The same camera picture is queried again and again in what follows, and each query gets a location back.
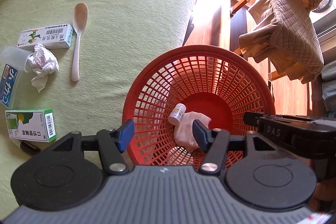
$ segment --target green bedsheet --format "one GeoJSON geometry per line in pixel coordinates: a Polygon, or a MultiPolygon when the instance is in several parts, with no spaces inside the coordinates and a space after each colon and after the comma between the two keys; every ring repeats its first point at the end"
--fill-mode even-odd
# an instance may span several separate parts
{"type": "MultiPolygon", "coordinates": [[[[182,45],[195,0],[0,0],[0,48],[16,45],[21,30],[71,23],[78,2],[89,10],[81,37],[80,82],[71,82],[72,44],[52,51],[60,70],[49,76],[41,93],[29,73],[20,79],[16,97],[21,108],[52,108],[58,138],[73,130],[90,135],[120,126],[133,80],[155,57],[182,45]]],[[[4,110],[0,106],[0,219],[17,207],[10,178],[29,158],[9,140],[4,110]]],[[[86,157],[98,162],[98,153],[86,157]]]]}

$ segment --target red plastic basket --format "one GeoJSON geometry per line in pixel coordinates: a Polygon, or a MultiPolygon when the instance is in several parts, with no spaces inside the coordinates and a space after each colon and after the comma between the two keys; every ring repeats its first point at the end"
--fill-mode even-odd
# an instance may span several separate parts
{"type": "MultiPolygon", "coordinates": [[[[176,146],[167,118],[176,104],[211,118],[209,128],[244,135],[253,127],[243,123],[246,111],[275,114],[271,93],[261,75],[246,60],[219,47],[192,45],[153,60],[131,86],[123,122],[133,119],[135,134],[128,153],[135,164],[187,165],[198,168],[204,154],[176,146]]],[[[229,152],[226,166],[242,158],[229,152]]]]}

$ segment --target green and white medicine box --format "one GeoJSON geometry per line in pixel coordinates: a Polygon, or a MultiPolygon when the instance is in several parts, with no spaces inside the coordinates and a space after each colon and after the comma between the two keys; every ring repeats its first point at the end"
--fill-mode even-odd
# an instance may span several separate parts
{"type": "Polygon", "coordinates": [[[37,142],[56,139],[52,109],[6,110],[10,138],[37,142]]]}
{"type": "Polygon", "coordinates": [[[70,24],[59,24],[25,30],[20,33],[17,47],[34,51],[36,44],[43,44],[48,50],[69,48],[71,45],[72,27],[70,24]]]}

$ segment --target wooden spoon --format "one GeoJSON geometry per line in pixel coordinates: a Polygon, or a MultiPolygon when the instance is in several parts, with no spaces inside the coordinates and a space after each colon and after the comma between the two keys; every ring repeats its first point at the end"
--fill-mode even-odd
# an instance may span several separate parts
{"type": "Polygon", "coordinates": [[[73,61],[72,61],[71,79],[73,80],[73,82],[79,81],[79,45],[81,35],[85,30],[87,15],[88,11],[86,4],[83,2],[78,3],[75,6],[72,15],[73,28],[77,34],[75,52],[73,53],[73,61]]]}

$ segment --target gray gripper base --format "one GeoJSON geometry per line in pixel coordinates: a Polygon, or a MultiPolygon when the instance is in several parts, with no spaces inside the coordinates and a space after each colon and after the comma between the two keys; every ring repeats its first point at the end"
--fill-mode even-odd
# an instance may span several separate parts
{"type": "Polygon", "coordinates": [[[239,203],[217,177],[188,166],[137,165],[124,176],[111,176],[90,201],[68,210],[39,212],[21,206],[4,224],[295,224],[307,208],[262,212],[239,203]]]}

